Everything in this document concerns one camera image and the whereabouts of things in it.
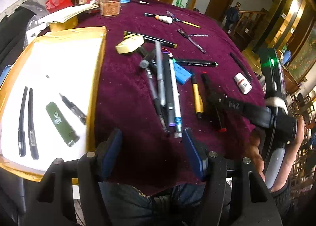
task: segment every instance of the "glue bottle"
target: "glue bottle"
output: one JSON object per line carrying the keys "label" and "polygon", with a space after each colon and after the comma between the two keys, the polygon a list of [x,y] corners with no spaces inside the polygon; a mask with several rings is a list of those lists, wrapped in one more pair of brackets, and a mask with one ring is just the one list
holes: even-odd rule
{"label": "glue bottle", "polygon": [[173,19],[168,16],[155,16],[155,18],[159,21],[162,21],[166,24],[171,24],[173,22]]}
{"label": "glue bottle", "polygon": [[236,74],[234,79],[243,94],[247,94],[252,90],[251,84],[241,73]]}

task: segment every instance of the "maroon velvet tablecloth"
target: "maroon velvet tablecloth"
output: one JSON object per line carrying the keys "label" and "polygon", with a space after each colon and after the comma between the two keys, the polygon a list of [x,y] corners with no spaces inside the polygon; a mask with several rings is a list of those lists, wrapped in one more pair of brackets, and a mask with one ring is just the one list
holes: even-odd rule
{"label": "maroon velvet tablecloth", "polygon": [[[95,135],[97,142],[105,141],[113,128],[123,132],[123,145],[109,181],[130,184],[146,195],[153,195],[168,187],[182,183],[199,183],[190,169],[181,139],[167,137],[155,113],[146,73],[139,68],[141,57],[119,55],[115,46],[123,41],[124,31],[134,31],[159,37],[178,44],[169,49],[175,58],[196,58],[216,61],[217,68],[195,67],[199,89],[204,98],[200,74],[206,71],[214,87],[222,93],[257,105],[264,104],[264,93],[238,48],[214,20],[173,5],[147,0],[150,5],[141,5],[132,0],[121,9],[117,17],[107,18],[99,14],[89,16],[78,27],[106,26],[106,50],[103,61],[99,93],[96,105]],[[183,23],[165,24],[143,14],[167,15],[166,10],[177,18],[200,25],[198,29]],[[193,37],[206,54],[182,37],[177,30],[188,34],[208,34],[210,37]],[[148,51],[154,44],[147,43]],[[252,90],[243,95],[234,81],[241,73],[238,65],[229,56],[233,52],[246,66],[253,77]],[[195,137],[227,158],[240,158],[244,143],[254,128],[248,120],[233,113],[225,114],[227,132],[216,132],[212,122],[197,120],[191,81],[181,86],[180,105],[184,127],[190,127]]]}

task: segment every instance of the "white pill bottle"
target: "white pill bottle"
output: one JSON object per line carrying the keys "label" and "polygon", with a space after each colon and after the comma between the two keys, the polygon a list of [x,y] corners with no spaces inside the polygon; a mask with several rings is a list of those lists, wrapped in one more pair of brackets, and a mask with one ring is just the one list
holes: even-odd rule
{"label": "white pill bottle", "polygon": [[251,91],[252,86],[250,82],[241,73],[236,74],[235,81],[243,94],[247,94]]}

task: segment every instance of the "green lighter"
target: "green lighter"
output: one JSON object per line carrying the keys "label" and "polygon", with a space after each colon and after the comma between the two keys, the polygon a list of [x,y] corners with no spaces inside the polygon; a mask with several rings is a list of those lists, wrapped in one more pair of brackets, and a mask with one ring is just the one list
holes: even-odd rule
{"label": "green lighter", "polygon": [[58,106],[54,102],[51,102],[46,106],[46,111],[64,142],[66,142],[69,147],[75,145],[80,137],[67,122]]}

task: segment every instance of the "blue eraser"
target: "blue eraser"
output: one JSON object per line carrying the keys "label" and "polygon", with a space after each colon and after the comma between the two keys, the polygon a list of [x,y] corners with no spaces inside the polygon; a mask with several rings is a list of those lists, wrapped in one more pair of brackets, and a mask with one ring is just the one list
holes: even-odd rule
{"label": "blue eraser", "polygon": [[192,75],[176,62],[173,62],[173,67],[176,79],[180,84],[185,84],[191,78]]}

